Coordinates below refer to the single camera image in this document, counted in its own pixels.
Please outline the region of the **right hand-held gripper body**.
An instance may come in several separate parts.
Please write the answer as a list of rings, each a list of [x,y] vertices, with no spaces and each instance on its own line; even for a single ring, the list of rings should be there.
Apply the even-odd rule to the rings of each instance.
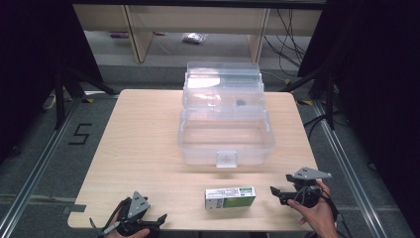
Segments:
[[[294,174],[287,175],[286,179],[293,183],[296,192],[292,192],[286,200],[293,199],[301,205],[311,208],[318,203],[323,189],[318,185],[318,179],[330,179],[332,175],[303,167]]]

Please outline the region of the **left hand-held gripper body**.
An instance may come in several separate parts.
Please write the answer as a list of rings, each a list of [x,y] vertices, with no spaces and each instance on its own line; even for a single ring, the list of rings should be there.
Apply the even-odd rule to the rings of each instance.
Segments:
[[[131,236],[142,229],[148,228],[148,224],[143,220],[143,216],[150,208],[148,201],[137,191],[132,197],[127,197],[122,201],[117,220],[120,224],[117,231],[122,236]]]

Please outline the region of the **small white green carton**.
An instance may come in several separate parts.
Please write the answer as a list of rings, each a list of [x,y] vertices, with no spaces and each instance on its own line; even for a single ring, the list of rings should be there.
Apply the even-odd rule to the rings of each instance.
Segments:
[[[211,210],[251,206],[256,196],[253,186],[206,189],[205,208]]]

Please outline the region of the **clear plastic storage box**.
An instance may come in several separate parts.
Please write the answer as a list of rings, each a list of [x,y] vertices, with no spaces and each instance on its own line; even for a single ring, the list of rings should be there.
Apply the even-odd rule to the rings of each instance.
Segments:
[[[247,101],[237,106],[237,100]],[[252,62],[190,62],[178,136],[185,162],[218,168],[261,165],[275,146],[260,68]]]

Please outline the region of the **person's right hand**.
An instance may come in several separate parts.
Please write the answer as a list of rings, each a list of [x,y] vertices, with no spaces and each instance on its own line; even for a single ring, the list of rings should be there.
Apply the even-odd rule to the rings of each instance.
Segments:
[[[324,198],[320,197],[318,203],[311,208],[300,205],[293,199],[288,199],[287,204],[301,214],[299,224],[308,223],[319,238],[338,238],[333,212]]]

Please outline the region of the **person's left hand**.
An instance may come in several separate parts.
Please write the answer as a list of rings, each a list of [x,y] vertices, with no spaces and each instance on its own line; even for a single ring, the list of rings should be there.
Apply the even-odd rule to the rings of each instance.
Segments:
[[[104,238],[146,238],[149,234],[149,229],[142,229],[131,236],[123,236],[118,231],[113,230],[109,234],[106,234]]]

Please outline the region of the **black metal stand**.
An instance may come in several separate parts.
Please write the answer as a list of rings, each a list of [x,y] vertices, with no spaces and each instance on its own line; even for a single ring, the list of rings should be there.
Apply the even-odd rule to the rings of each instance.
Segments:
[[[326,93],[326,111],[323,115],[321,115],[321,118],[327,121],[327,124],[331,130],[334,130],[334,77],[332,75],[331,69],[328,66],[320,66],[296,82],[280,89],[280,92],[291,92],[294,89],[308,83],[312,79],[314,79],[314,82],[309,91],[309,96],[312,99],[319,99],[323,93]]]
[[[117,95],[118,91],[105,85],[103,80],[95,79],[90,75],[71,67],[60,66],[56,72],[54,80],[56,123],[55,129],[58,129],[65,119],[64,111],[64,92],[67,91],[71,98],[81,99],[86,96],[80,82],[101,89],[106,94]]]

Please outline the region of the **dark curtain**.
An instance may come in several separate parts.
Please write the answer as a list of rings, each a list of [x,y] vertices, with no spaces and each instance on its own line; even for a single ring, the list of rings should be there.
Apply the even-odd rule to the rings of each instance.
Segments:
[[[321,65],[362,1],[335,83],[347,118],[420,238],[420,0],[318,1],[323,12],[299,73]]]
[[[23,139],[62,68],[102,75],[70,0],[0,0],[0,164]]]

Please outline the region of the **wooden shelf unit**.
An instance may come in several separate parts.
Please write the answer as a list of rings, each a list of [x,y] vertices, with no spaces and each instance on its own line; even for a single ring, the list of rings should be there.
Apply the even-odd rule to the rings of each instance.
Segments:
[[[135,59],[145,60],[154,32],[246,35],[251,59],[258,62],[266,35],[310,37],[319,10],[269,8],[172,7],[75,4],[73,9],[85,31],[126,32]]]

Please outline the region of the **crumpled clear plastic bag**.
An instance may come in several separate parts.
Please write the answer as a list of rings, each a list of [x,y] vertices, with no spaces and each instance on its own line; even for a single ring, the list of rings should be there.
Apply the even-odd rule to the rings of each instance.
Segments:
[[[207,38],[206,34],[202,33],[184,33],[182,35],[182,41],[188,44],[200,45],[205,42]]]

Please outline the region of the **aluminium floor rail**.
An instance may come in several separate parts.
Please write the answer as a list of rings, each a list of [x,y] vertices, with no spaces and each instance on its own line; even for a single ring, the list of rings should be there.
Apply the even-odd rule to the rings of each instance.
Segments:
[[[45,170],[53,157],[53,153],[55,152],[75,110],[80,103],[80,98],[72,99],[69,102],[68,108],[64,113],[63,121],[56,129],[53,130],[47,145],[35,163],[31,173],[19,193],[15,196],[5,217],[0,221],[0,238],[9,238],[13,233],[19,219],[29,203],[31,195],[45,173]]]
[[[336,132],[326,121],[322,122],[321,125],[372,237],[388,238],[380,218],[356,175]]]

